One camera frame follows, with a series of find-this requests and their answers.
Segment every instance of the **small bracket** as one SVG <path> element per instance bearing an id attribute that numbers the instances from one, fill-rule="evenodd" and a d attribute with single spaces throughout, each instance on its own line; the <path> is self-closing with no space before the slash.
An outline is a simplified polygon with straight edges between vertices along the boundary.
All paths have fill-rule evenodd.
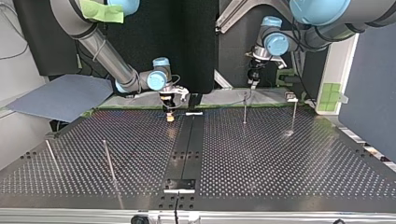
<path id="1" fill-rule="evenodd" d="M 340 93 L 340 103 L 347 104 L 349 102 L 349 98 L 345 96 L 343 93 Z"/>
<path id="2" fill-rule="evenodd" d="M 288 101 L 288 103 L 297 103 L 298 102 L 296 94 L 294 94 L 294 92 L 291 92 L 291 91 L 285 92 L 285 99 L 286 99 L 286 101 Z"/>
<path id="3" fill-rule="evenodd" d="M 163 188 L 164 193 L 193 194 L 195 193 L 195 179 L 168 179 Z"/>

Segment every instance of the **black strip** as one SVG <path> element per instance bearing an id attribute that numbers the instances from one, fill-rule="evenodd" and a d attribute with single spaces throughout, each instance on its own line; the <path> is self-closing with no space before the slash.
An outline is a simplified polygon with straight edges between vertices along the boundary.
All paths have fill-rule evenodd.
<path id="1" fill-rule="evenodd" d="M 170 155 L 168 167 L 163 178 L 166 185 L 168 179 L 181 179 L 186 160 L 186 151 L 189 146 L 192 129 L 192 117 L 176 117 L 176 119 L 184 119 L 183 124 L 178 130 L 178 137 L 174 145 L 174 150 Z"/>
<path id="2" fill-rule="evenodd" d="M 387 20 L 389 17 L 391 17 L 394 13 L 396 12 L 396 1 L 393 3 L 393 5 L 390 7 L 390 9 L 382 15 L 380 18 L 376 19 L 375 21 L 371 22 L 366 22 L 367 25 L 373 26 L 373 27 L 383 27 L 386 25 L 381 25 L 379 22 Z"/>
<path id="3" fill-rule="evenodd" d="M 346 24 L 346 27 L 347 27 L 350 31 L 352 31 L 352 32 L 354 32 L 354 33 L 356 33 L 356 34 L 362 34 L 362 33 L 366 32 L 366 30 L 361 30 L 361 29 L 356 28 L 356 26 L 353 25 L 352 23 L 347 23 L 347 24 Z"/>
<path id="4" fill-rule="evenodd" d="M 79 35 L 71 35 L 71 36 L 72 36 L 72 38 L 74 38 L 74 39 L 81 39 L 82 37 L 85 37 L 85 36 L 87 36 L 87 35 L 90 35 L 90 34 L 96 29 L 97 26 L 98 26 L 98 24 L 97 24 L 97 23 L 94 23 L 94 24 L 90 27 L 90 29 L 88 29 L 87 31 L 85 31 L 85 32 L 83 32 L 83 33 L 81 33 L 81 34 L 79 34 Z"/>
<path id="5" fill-rule="evenodd" d="M 198 186 L 200 183 L 204 134 L 205 116 L 194 116 L 189 147 L 186 151 L 187 159 L 184 165 L 182 179 L 196 179 L 197 183 L 195 186 Z"/>
<path id="6" fill-rule="evenodd" d="M 365 23 L 366 25 L 369 25 L 369 26 L 371 26 L 371 27 L 374 27 L 374 28 L 380 28 L 380 27 L 384 27 L 384 26 L 386 26 L 386 25 L 381 25 L 381 24 L 377 24 L 377 23 L 375 23 L 375 22 L 366 22 Z"/>
<path id="7" fill-rule="evenodd" d="M 92 23 L 90 20 L 85 19 L 84 15 L 82 15 L 81 9 L 79 9 L 76 0 L 69 0 L 70 5 L 72 5 L 72 8 L 75 10 L 76 14 L 78 14 L 78 16 L 84 20 L 87 23 Z"/>

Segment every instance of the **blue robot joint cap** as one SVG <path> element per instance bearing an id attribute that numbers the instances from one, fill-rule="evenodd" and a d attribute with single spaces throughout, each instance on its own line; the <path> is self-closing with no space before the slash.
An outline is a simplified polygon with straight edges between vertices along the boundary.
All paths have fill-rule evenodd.
<path id="1" fill-rule="evenodd" d="M 161 58 L 158 58 L 158 59 L 155 59 L 154 61 L 152 61 L 152 65 L 154 67 L 157 67 L 157 66 L 169 66 L 171 64 L 169 63 L 169 59 L 167 59 L 165 57 L 161 57 Z"/>
<path id="2" fill-rule="evenodd" d="M 265 37 L 263 44 L 273 56 L 281 56 L 285 54 L 288 52 L 290 45 L 288 38 L 281 33 L 268 35 Z"/>
<path id="3" fill-rule="evenodd" d="M 162 71 L 154 71 L 148 75 L 148 87 L 154 91 L 160 91 L 166 86 L 167 77 Z"/>
<path id="4" fill-rule="evenodd" d="M 275 27 L 281 27 L 282 26 L 282 20 L 278 17 L 273 17 L 273 16 L 267 16 L 262 19 L 262 26 L 275 26 Z"/>

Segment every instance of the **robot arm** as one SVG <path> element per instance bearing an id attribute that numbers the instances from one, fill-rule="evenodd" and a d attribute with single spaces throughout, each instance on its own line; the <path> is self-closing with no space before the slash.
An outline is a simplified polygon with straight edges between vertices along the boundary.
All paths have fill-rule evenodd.
<path id="1" fill-rule="evenodd" d="M 253 52 L 255 58 L 279 57 L 299 48 L 322 50 L 369 27 L 396 22 L 395 0 L 290 0 L 290 10 L 297 22 L 312 27 L 296 36 L 292 31 L 280 31 L 281 19 L 264 18 Z"/>
<path id="2" fill-rule="evenodd" d="M 132 15 L 139 8 L 140 0 L 94 0 L 105 5 L 122 5 L 124 15 Z M 159 58 L 153 61 L 153 70 L 138 73 L 127 64 L 106 37 L 97 28 L 97 22 L 86 19 L 80 9 L 79 0 L 50 0 L 52 12 L 61 27 L 74 39 L 78 40 L 107 72 L 116 79 L 116 87 L 123 93 L 140 93 L 153 90 L 160 94 L 163 110 L 169 121 L 179 105 L 174 103 L 175 94 L 181 95 L 181 102 L 186 101 L 188 90 L 176 86 L 172 81 L 169 60 Z"/>

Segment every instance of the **metal frame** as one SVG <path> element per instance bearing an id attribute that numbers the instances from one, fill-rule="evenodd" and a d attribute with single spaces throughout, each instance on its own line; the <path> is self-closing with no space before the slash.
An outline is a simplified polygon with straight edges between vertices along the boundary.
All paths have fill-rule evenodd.
<path id="1" fill-rule="evenodd" d="M 133 216 L 147 216 L 158 224 L 174 224 L 173 212 L 135 210 L 76 210 L 76 209 L 0 209 L 0 223 L 130 223 Z M 394 223 L 396 215 L 360 213 L 177 213 L 181 223 Z"/>
<path id="2" fill-rule="evenodd" d="M 259 5 L 269 5 L 280 12 L 289 22 L 292 22 L 292 14 L 288 0 L 233 0 L 224 10 L 216 22 L 217 32 L 227 33 L 242 17 L 252 8 Z"/>
<path id="3" fill-rule="evenodd" d="M 232 111 L 237 110 L 238 113 L 233 113 L 227 115 L 228 118 L 235 118 L 234 115 L 242 116 L 243 109 L 230 109 Z M 282 115 L 287 116 L 285 119 L 291 119 L 292 108 L 286 109 L 288 113 L 281 112 Z M 206 113 L 216 113 L 217 111 L 206 110 Z M 219 118 L 226 116 L 225 114 L 219 115 Z M 203 136 L 205 134 L 205 119 L 203 116 L 193 116 L 193 117 L 184 117 L 183 124 L 179 129 L 179 136 L 176 140 L 173 150 L 169 155 L 169 162 L 166 168 L 165 175 L 163 180 L 160 182 L 165 186 L 168 179 L 195 179 L 197 184 L 196 186 L 200 186 L 201 181 L 201 172 L 203 170 L 200 169 L 202 166 L 202 156 L 204 156 L 205 152 L 203 150 L 204 139 Z M 335 133 L 332 134 L 332 137 L 336 137 L 339 141 L 346 144 L 346 146 L 350 146 L 350 148 L 346 150 L 352 150 L 353 153 L 356 153 L 357 156 L 361 157 L 361 161 L 365 161 L 369 164 L 373 169 L 377 170 L 381 173 L 388 181 L 392 181 L 396 183 L 396 175 L 389 170 L 385 165 L 378 161 L 376 158 L 371 157 L 370 154 L 364 149 L 355 143 L 352 139 L 347 137 L 343 132 L 335 129 Z M 47 150 L 46 144 L 43 143 L 39 146 L 35 151 L 37 152 L 37 156 L 39 156 L 39 150 Z M 174 159 L 173 156 L 177 153 L 178 158 Z M 194 158 L 188 158 L 188 155 L 193 154 Z M 0 176 L 4 176 L 9 174 L 10 171 L 14 171 L 17 168 L 24 165 L 26 160 L 17 160 L 13 162 L 6 170 L 0 172 Z M 40 194 L 35 195 L 13 195 L 13 194 L 5 194 L 1 195 L 0 198 L 0 207 L 7 208 L 16 208 L 15 211 L 20 211 L 21 207 L 42 207 L 42 208 L 70 208 L 70 209 L 147 209 L 147 210 L 170 210 L 172 211 L 175 208 L 175 198 L 176 194 L 165 194 L 162 190 L 156 191 L 151 195 L 135 195 L 123 198 L 123 202 L 120 201 L 117 197 L 102 197 L 101 195 L 55 195 L 56 197 L 43 197 Z M 359 211 L 359 212 L 368 212 L 371 213 L 373 211 L 376 212 L 393 212 L 394 211 L 394 200 L 386 199 L 386 200 L 365 200 L 361 198 L 351 198 L 351 199 L 340 199 L 340 198 L 323 198 L 323 197 L 301 197 L 294 199 L 286 199 L 286 198 L 218 198 L 218 197 L 206 197 L 200 193 L 200 190 L 196 190 L 195 193 L 183 195 L 185 196 L 185 200 L 182 208 L 178 208 L 180 214 L 190 214 L 189 212 L 184 211 L 224 211 L 223 213 L 210 213 L 210 214 L 227 214 L 227 217 L 231 217 L 233 214 L 239 214 L 240 211 Z M 268 213 L 243 213 L 246 215 L 245 219 L 250 219 L 249 216 L 255 218 L 258 214 L 268 214 Z M 243 218 L 235 218 L 236 221 L 244 220 Z"/>
<path id="4" fill-rule="evenodd" d="M 233 85 L 225 79 L 218 70 L 215 70 L 215 81 L 224 89 L 232 90 Z"/>

